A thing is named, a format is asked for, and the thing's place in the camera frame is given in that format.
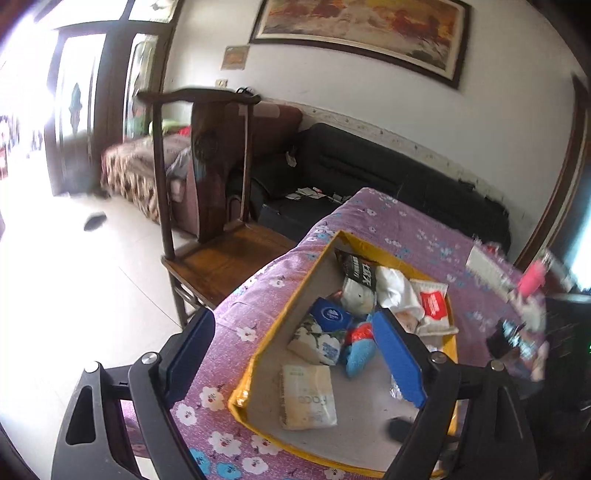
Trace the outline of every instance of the chair backrest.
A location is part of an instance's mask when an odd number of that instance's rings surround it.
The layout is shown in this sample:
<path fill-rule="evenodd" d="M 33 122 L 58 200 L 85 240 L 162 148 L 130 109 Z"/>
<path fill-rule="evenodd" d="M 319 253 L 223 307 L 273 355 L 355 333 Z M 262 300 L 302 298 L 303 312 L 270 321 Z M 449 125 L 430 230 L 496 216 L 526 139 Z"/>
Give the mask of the chair backrest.
<path fill-rule="evenodd" d="M 174 245 L 168 209 L 168 193 L 164 168 L 164 147 L 162 139 L 162 105 L 172 102 L 190 102 L 191 150 L 195 188 L 197 190 L 197 211 L 199 229 L 197 241 L 205 243 L 223 233 L 226 218 L 225 184 L 228 172 L 236 157 L 230 152 L 235 148 L 233 141 L 236 128 L 227 119 L 231 111 L 229 104 L 246 105 L 244 117 L 244 180 L 242 192 L 241 219 L 248 218 L 248 195 L 250 193 L 250 164 L 252 162 L 252 107 L 261 101 L 258 95 L 235 93 L 230 90 L 188 88 L 168 93 L 139 92 L 138 100 L 152 106 L 154 132 L 154 177 L 160 211 L 160 225 L 163 236 L 164 256 L 174 258 Z"/>

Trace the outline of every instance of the framed painting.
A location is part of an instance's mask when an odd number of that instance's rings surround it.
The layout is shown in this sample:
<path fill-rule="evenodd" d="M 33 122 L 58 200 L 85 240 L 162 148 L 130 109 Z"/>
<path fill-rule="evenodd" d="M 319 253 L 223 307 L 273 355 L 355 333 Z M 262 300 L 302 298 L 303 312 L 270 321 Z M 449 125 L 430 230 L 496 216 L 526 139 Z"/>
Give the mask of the framed painting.
<path fill-rule="evenodd" d="M 471 9 L 460 0 L 263 0 L 251 43 L 347 51 L 457 88 Z"/>

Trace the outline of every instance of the doorway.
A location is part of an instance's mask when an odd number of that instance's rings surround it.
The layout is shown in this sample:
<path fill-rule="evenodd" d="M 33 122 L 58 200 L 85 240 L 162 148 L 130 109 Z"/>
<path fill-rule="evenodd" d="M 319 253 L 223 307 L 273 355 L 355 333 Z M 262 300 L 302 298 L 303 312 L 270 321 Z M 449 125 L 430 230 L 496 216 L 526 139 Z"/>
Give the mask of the doorway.
<path fill-rule="evenodd" d="M 102 151 L 147 134 L 149 114 L 135 95 L 161 90 L 182 1 L 62 0 L 40 21 L 59 33 L 44 131 L 53 195 L 96 190 Z"/>

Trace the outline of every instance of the black leather sofa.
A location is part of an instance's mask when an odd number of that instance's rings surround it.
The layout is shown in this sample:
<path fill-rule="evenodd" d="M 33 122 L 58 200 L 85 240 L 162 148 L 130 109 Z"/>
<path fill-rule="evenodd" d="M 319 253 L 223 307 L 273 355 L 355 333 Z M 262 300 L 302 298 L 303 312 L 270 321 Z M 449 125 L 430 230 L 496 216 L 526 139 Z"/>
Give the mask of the black leather sofa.
<path fill-rule="evenodd" d="M 302 240 L 339 205 L 326 198 L 296 201 L 285 195 L 299 187 L 316 187 L 329 196 L 352 196 L 372 187 L 469 237 L 498 242 L 505 252 L 509 250 L 507 210 L 480 195 L 471 183 L 453 180 L 401 153 L 322 123 L 300 132 L 293 151 L 295 167 L 288 165 L 285 153 L 257 158 L 251 186 L 255 219 L 293 241 Z M 242 173 L 236 171 L 230 175 L 226 194 L 230 198 L 241 191 Z"/>

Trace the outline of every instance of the chair seat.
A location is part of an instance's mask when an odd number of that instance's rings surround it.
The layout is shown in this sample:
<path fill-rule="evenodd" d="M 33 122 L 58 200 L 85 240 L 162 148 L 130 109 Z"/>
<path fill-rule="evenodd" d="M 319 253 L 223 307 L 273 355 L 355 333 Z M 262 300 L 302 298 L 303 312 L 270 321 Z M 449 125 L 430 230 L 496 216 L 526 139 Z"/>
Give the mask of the chair seat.
<path fill-rule="evenodd" d="M 214 309 L 250 276 L 295 247 L 295 242 L 256 223 L 233 222 L 222 235 L 183 247 L 162 263 L 207 307 Z"/>

